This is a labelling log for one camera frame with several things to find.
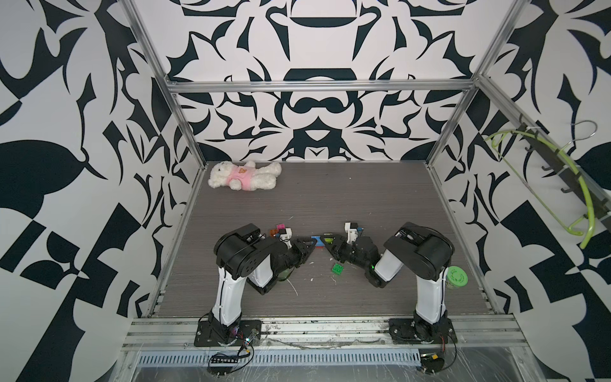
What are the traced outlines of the blue lego brick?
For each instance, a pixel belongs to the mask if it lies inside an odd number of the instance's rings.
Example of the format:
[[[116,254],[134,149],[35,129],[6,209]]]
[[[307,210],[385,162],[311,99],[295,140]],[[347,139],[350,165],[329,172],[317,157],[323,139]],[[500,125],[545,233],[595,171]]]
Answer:
[[[312,236],[311,239],[315,241],[316,247],[324,248],[325,243],[323,242],[320,236]]]

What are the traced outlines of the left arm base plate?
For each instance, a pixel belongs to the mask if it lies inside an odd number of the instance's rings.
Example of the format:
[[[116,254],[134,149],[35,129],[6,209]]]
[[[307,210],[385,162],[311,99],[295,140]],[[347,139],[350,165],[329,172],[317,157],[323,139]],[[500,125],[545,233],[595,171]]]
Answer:
[[[197,323],[194,346],[197,348],[247,344],[260,339],[263,323],[260,320],[242,320],[225,326],[210,317]]]

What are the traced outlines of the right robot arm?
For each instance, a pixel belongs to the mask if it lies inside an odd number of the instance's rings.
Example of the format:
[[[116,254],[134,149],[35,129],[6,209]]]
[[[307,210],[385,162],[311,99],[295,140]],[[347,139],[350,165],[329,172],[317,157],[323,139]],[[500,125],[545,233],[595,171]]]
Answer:
[[[446,316],[446,276],[454,254],[452,242],[439,231],[411,222],[405,223],[380,250],[358,224],[347,223],[346,234],[321,235],[332,258],[364,270],[374,287],[384,288],[407,268],[416,277],[415,320],[426,328],[442,322]]]

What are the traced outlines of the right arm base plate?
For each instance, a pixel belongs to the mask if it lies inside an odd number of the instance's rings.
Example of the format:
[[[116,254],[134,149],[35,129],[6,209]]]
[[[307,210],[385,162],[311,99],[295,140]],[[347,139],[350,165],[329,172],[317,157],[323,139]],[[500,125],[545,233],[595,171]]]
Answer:
[[[429,345],[448,345],[458,341],[452,321],[447,314],[431,324],[416,315],[414,318],[390,318],[388,333],[394,343]]]

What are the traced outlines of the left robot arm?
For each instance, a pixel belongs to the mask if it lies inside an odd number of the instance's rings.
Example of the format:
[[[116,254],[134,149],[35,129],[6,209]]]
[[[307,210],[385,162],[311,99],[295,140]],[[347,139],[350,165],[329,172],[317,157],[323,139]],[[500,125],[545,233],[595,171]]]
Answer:
[[[259,294],[267,294],[306,263],[317,243],[311,237],[292,237],[290,229],[269,236],[254,224],[223,235],[213,249],[220,279],[208,322],[231,337],[242,317],[245,286],[249,283]]]

